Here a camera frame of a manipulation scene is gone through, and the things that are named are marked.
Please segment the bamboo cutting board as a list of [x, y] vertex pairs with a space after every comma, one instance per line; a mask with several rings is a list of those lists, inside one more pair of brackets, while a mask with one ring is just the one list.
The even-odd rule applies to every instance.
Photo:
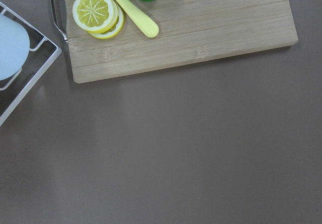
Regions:
[[291, 46], [298, 36], [289, 0], [130, 0], [159, 26], [146, 37], [126, 17], [120, 33], [97, 39], [65, 0], [73, 79], [87, 83]]

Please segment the blue plastic cup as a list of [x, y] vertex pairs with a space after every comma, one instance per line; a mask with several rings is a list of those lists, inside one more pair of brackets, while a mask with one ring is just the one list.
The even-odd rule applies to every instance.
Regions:
[[26, 29], [1, 15], [1, 80], [13, 76], [25, 63], [30, 49]]

